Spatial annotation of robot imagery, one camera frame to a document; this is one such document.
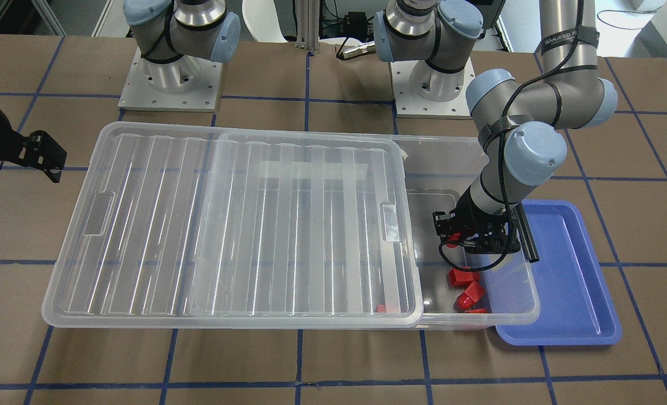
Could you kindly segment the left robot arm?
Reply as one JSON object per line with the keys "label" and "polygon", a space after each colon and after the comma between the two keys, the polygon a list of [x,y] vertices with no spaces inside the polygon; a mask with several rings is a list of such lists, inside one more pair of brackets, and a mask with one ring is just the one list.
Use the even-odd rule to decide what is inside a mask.
{"label": "left robot arm", "polygon": [[[468,85],[468,111],[489,161],[454,209],[434,213],[443,247],[469,254],[520,249],[516,205],[547,182],[567,156],[560,130],[605,123],[618,94],[598,73],[600,34],[593,1],[539,2],[543,72],[519,84],[505,69]],[[373,18],[381,61],[416,61],[419,95],[444,102],[456,94],[484,17],[468,1],[390,1]]]}

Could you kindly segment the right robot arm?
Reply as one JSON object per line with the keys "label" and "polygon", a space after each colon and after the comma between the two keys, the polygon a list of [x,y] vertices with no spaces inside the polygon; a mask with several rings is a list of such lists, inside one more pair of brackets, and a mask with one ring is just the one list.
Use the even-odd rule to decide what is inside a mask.
{"label": "right robot arm", "polygon": [[[241,21],[223,1],[125,1],[138,46],[120,107],[126,110],[211,111],[220,70],[236,53]],[[58,183],[65,149],[47,132],[16,131],[0,110],[0,161],[43,172]]]}

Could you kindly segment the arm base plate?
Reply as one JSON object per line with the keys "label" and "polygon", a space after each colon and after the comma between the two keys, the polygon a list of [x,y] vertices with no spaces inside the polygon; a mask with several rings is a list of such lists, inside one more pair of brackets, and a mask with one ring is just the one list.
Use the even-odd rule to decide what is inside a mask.
{"label": "arm base plate", "polygon": [[470,120],[466,90],[476,75],[471,59],[462,71],[444,74],[425,61],[389,63],[398,118]]}
{"label": "arm base plate", "polygon": [[119,97],[127,111],[213,113],[224,64],[183,56],[171,64],[154,64],[136,50]]}

